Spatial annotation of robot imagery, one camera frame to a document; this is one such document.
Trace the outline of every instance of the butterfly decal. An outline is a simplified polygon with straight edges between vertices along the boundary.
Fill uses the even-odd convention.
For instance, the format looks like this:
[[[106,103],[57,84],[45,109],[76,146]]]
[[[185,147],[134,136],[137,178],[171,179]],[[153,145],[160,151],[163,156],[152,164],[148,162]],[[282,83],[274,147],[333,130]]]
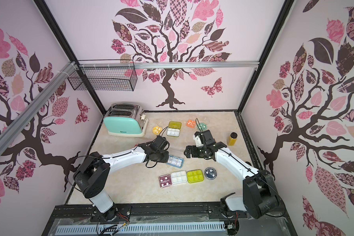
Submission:
[[[83,105],[83,103],[79,99],[77,99],[77,106],[80,109],[80,114],[76,117],[75,124],[80,123],[81,121],[89,121],[86,113],[88,113],[88,110],[90,108],[88,108],[86,105]]]
[[[203,87],[201,87],[201,89],[203,90],[203,91],[205,91],[205,92],[207,92],[207,94],[208,95],[211,95],[211,97],[215,94],[215,91],[217,91],[217,92],[223,92],[222,91],[222,86],[221,86],[221,84],[222,84],[222,78],[220,77],[220,78],[218,78],[216,81],[215,81],[215,83],[214,83],[214,86],[213,87],[211,87],[211,86],[203,86]]]

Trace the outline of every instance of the black linear rail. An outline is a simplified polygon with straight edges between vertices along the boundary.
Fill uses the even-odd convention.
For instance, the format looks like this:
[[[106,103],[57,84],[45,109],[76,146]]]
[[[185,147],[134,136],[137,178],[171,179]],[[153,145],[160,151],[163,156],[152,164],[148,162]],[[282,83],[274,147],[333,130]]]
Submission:
[[[54,16],[50,12],[49,7],[47,6],[44,0],[34,0],[34,3],[37,5],[39,11],[43,15],[43,18],[46,20],[47,24],[49,25],[51,31],[54,33],[55,37],[57,38],[59,44],[61,45],[63,51],[66,53],[68,59],[76,63],[77,67],[80,68],[80,63],[77,60],[74,52],[72,51],[70,45],[68,44],[66,38],[64,37],[63,33],[61,32],[57,22],[55,21]],[[97,107],[101,111],[103,115],[106,113],[106,109],[102,102],[100,101],[97,93],[94,91],[91,83],[89,82],[88,78],[81,70],[77,70],[81,80],[83,81],[85,87],[87,88],[90,96],[92,96],[93,101],[96,103]]]
[[[282,26],[285,23],[285,20],[288,16],[288,13],[290,12],[293,2],[294,2],[294,0],[285,0],[285,2],[283,3],[283,6],[282,6],[281,11],[279,12],[277,21],[275,22],[275,25],[273,27],[273,30],[271,31],[268,41],[266,42],[264,51],[261,54],[260,63],[258,65],[258,68],[253,73],[253,75],[249,81],[249,84],[245,90],[244,96],[240,102],[240,106],[237,109],[237,111],[240,113],[243,111],[245,104],[250,97],[253,87],[254,87],[255,83],[257,82],[258,77],[260,76],[261,70],[265,65],[265,62],[270,54],[271,49],[273,48],[275,40],[277,39],[278,34],[279,34],[280,30],[282,29]]]

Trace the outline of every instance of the white pill box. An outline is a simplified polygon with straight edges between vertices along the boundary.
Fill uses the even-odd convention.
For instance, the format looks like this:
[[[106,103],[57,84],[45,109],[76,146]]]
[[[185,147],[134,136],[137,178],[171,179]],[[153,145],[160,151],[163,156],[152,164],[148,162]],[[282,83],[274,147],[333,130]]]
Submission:
[[[188,177],[186,176],[186,171],[176,171],[171,173],[172,184],[186,183]]]

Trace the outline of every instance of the bottle cap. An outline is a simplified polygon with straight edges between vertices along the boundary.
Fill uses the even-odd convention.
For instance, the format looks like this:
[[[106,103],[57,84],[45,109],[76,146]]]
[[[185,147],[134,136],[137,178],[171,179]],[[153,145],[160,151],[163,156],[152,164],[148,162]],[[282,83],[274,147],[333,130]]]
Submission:
[[[237,134],[235,132],[232,132],[231,133],[231,138],[236,139],[237,138]]]

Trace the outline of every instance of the pink pill box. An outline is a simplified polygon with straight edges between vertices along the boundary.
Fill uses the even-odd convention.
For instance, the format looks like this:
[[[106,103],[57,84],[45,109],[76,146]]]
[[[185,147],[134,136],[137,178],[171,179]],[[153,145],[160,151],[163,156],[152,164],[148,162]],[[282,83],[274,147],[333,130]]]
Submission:
[[[167,186],[171,186],[172,185],[172,180],[171,180],[171,176],[169,174],[163,175],[159,177],[159,183],[160,183],[160,187],[164,188]]]

